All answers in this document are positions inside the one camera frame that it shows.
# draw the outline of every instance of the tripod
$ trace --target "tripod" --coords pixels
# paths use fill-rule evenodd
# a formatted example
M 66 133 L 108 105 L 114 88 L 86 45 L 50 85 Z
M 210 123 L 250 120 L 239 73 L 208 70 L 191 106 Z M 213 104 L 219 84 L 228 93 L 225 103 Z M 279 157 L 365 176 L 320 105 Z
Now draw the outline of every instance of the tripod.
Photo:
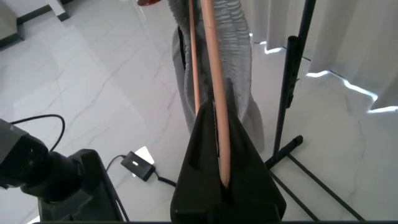
M 279 112 L 276 127 L 276 135 L 274 142 L 274 153 L 264 164 L 271 170 L 278 162 L 285 157 L 288 157 L 300 169 L 302 169 L 309 177 L 311 177 L 320 187 L 322 187 L 329 195 L 331 195 L 340 205 L 350 212 L 359 221 L 365 221 L 355 210 L 353 210 L 347 203 L 345 203 L 337 194 L 335 194 L 328 186 L 326 186 L 320 179 L 311 173 L 303 164 L 301 164 L 290 153 L 303 143 L 303 136 L 299 135 L 286 146 L 280 149 L 280 139 L 282 137 L 282 130 L 284 126 L 286 109 L 290 108 L 293 100 L 293 92 L 297 75 L 299 73 L 301 58 L 307 41 L 308 31 L 310 29 L 313 10 L 315 8 L 316 0 L 306 0 L 303 10 L 303 16 L 300 24 L 298 37 L 290 36 L 287 39 L 287 50 L 285 56 L 284 76 L 282 80 L 282 91 L 279 101 Z M 319 221 L 311 210 L 282 182 L 280 179 L 271 172 L 272 178 L 297 202 L 297 204 L 310 216 L 314 221 Z

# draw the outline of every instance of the wooden stick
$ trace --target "wooden stick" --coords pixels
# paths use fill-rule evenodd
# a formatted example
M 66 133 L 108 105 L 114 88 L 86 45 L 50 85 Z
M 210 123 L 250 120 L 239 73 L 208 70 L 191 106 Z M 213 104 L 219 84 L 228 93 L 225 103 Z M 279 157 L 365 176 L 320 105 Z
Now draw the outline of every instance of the wooden stick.
M 193 73 L 193 92 L 195 95 L 195 112 L 198 114 L 200 107 L 199 77 L 198 77 L 198 60 L 197 45 L 195 38 L 195 23 L 193 20 L 193 3 L 189 0 L 189 26 L 191 31 L 191 50 L 192 50 L 192 73 Z
M 203 14 L 203 22 L 205 23 L 211 79 L 213 80 L 213 91 L 216 104 L 218 140 L 220 144 L 220 177 L 223 185 L 228 187 L 231 176 L 228 111 L 226 106 L 223 69 L 221 65 L 213 0 L 201 0 L 201 11 Z

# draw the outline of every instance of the white tiled floor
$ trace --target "white tiled floor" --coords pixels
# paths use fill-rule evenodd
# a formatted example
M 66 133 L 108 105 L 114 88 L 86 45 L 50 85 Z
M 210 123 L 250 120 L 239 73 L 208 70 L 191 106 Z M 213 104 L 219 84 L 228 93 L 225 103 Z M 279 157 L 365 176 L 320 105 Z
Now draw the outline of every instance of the white tiled floor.
M 189 133 L 171 58 L 174 19 L 167 1 L 139 8 L 133 1 L 75 0 L 71 18 L 52 12 L 24 24 L 26 41 L 0 52 L 0 117 L 12 121 L 58 113 L 67 131 L 58 152 L 96 149 L 105 164 L 147 146 L 159 173 L 177 180 Z M 272 151 L 284 66 L 284 50 L 266 55 L 253 46 L 252 94 L 261 113 L 266 160 Z M 282 145 L 296 135 L 305 142 L 294 156 L 365 219 L 398 219 L 398 114 L 369 114 L 369 96 L 347 89 L 333 76 L 305 76 L 288 110 Z M 57 120 L 21 125 L 51 146 Z M 273 169 L 322 220 L 353 220 L 288 159 Z M 151 177 L 133 178 L 115 164 L 109 176 L 131 220 L 170 220 L 173 188 Z M 309 220 L 285 193 L 284 220 Z M 36 199 L 19 189 L 0 191 L 0 219 L 22 223 L 37 216 Z

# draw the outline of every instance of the white curtain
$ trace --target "white curtain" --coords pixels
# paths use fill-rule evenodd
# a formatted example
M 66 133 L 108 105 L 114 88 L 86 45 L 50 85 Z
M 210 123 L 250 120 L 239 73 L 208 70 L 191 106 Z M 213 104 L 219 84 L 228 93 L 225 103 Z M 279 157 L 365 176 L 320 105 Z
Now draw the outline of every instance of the white curtain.
M 253 41 L 285 47 L 305 0 L 242 0 Z M 371 110 L 398 106 L 398 1 L 317 0 L 304 57 L 310 73 L 330 70 L 375 93 Z

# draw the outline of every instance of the gray garment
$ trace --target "gray garment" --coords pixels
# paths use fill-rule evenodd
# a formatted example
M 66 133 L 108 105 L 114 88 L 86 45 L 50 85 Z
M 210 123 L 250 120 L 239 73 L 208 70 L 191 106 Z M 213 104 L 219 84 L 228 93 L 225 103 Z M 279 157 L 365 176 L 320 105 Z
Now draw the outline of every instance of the gray garment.
M 169 6 L 182 31 L 185 52 L 185 69 L 182 62 L 177 29 L 173 36 L 172 53 L 185 119 L 189 131 L 195 124 L 195 99 L 193 94 L 192 55 L 189 11 L 187 0 L 169 0 Z M 257 150 L 264 147 L 261 114 L 251 96 L 251 44 L 249 27 L 240 0 L 213 0 L 221 62 L 228 108 L 236 107 L 238 118 L 245 126 Z M 201 102 L 213 91 L 210 63 L 206 45 L 200 1 L 193 0 Z

